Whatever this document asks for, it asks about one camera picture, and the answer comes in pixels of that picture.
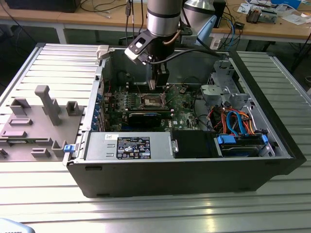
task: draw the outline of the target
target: blue latch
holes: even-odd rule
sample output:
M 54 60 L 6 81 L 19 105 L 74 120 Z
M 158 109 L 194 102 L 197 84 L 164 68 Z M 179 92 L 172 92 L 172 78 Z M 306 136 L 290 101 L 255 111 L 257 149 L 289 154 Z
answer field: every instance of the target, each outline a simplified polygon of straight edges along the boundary
M 76 151 L 76 145 L 75 144 L 68 144 L 68 145 L 65 145 L 64 147 L 64 152 L 65 153 L 73 153 Z
M 217 137 L 218 144 L 235 144 L 236 140 L 233 135 L 219 135 Z
M 261 138 L 265 144 L 268 144 L 269 140 L 268 140 L 268 137 L 266 135 L 262 135 Z

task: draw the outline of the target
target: power supply label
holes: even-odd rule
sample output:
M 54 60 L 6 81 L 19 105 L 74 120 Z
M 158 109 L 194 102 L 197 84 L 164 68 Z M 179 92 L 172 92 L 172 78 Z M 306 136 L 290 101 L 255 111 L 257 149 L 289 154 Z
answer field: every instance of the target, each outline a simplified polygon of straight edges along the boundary
M 150 137 L 118 137 L 118 159 L 151 159 Z

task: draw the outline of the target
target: black box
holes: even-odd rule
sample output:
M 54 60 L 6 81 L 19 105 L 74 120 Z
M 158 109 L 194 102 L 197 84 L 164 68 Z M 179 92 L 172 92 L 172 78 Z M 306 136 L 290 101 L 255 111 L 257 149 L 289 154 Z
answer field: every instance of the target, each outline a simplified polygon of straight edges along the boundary
M 217 17 L 214 28 L 219 28 L 225 10 L 225 0 L 214 0 L 215 16 Z
M 74 13 L 81 0 L 5 0 L 11 9 Z

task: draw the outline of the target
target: cable connector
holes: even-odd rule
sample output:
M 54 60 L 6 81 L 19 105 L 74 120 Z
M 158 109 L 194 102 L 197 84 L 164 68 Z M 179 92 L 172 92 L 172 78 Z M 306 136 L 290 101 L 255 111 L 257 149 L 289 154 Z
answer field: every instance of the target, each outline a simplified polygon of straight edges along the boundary
M 132 5 L 130 1 L 126 2 L 126 7 L 125 7 L 125 14 L 127 17 L 129 17 L 131 15 L 131 9 L 132 9 Z

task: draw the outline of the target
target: gray 3d-printed part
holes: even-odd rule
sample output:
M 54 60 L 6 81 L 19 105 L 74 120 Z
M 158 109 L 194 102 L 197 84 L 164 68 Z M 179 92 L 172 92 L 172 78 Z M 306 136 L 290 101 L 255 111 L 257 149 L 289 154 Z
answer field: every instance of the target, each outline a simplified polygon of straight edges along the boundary
M 51 146 L 53 144 L 53 140 L 51 138 L 47 138 L 45 140 L 36 140 L 35 142 L 39 146 Z
M 7 140 L 0 140 L 0 147 L 10 147 L 11 144 Z
M 1 155 L 3 158 L 6 158 L 6 156 L 8 155 L 8 153 L 7 153 L 4 149 L 0 148 L 0 155 Z
M 9 121 L 10 125 L 32 125 L 33 121 L 29 118 L 19 118 L 19 119 L 11 119 Z
M 46 148 L 33 148 L 31 154 L 34 158 L 50 157 L 50 153 Z
M 25 131 L 3 131 L 2 137 L 26 137 Z
M 58 103 L 57 103 L 57 100 L 56 100 L 56 99 L 51 99 L 51 100 L 52 100 L 52 103 L 53 103 L 53 106 L 54 106 L 54 109 L 55 109 L 56 113 L 59 114 L 59 112 L 60 112 L 60 107 L 59 107 L 59 105 L 58 105 Z M 42 109 L 43 109 L 45 115 L 47 115 L 48 113 L 45 111 L 44 106 L 42 106 Z
M 80 115 L 80 109 L 77 101 L 68 101 L 66 105 L 66 110 L 68 113 L 68 116 L 78 116 Z
M 53 125 L 59 125 L 61 123 L 60 118 L 53 106 L 53 102 L 49 96 L 49 86 L 38 85 L 35 89 L 35 94 L 40 97 L 44 105 L 45 111 L 48 113 Z
M 61 146 L 61 143 L 66 140 L 68 144 L 74 144 L 75 138 L 81 122 L 81 116 L 83 113 L 83 106 L 79 105 L 79 116 L 68 116 L 66 106 L 60 106 L 59 118 L 62 124 L 59 126 L 53 126 L 48 115 L 42 110 L 42 106 L 32 105 L 31 108 L 25 108 L 24 111 L 28 118 L 33 121 L 32 125 L 27 126 L 12 126 L 9 124 L 11 119 L 17 119 L 17 116 L 11 114 L 10 118 L 3 126 L 2 131 L 25 131 L 27 133 L 26 140 L 20 138 L 20 140 L 12 140 L 11 138 L 0 138 L 0 148 L 5 149 L 9 156 L 6 159 L 2 159 L 2 162 L 12 161 L 61 161 L 63 157 L 57 157 L 51 150 L 50 146 L 39 146 L 34 140 L 44 140 L 51 138 L 53 141 L 57 141 Z M 33 148 L 47 148 L 50 157 L 35 158 L 31 155 Z
M 64 157 L 65 153 L 64 153 L 64 147 L 67 144 L 66 140 L 63 142 L 62 146 L 60 147 L 57 143 L 57 141 L 54 141 L 53 145 L 52 145 L 52 151 L 54 152 L 54 154 L 57 157 Z
M 26 113 L 23 109 L 30 108 L 30 106 L 28 102 L 26 101 L 26 99 L 15 98 L 12 104 L 10 105 L 10 108 L 12 109 L 12 112 L 14 113 L 14 115 L 16 115 L 17 117 L 18 116 L 25 117 Z

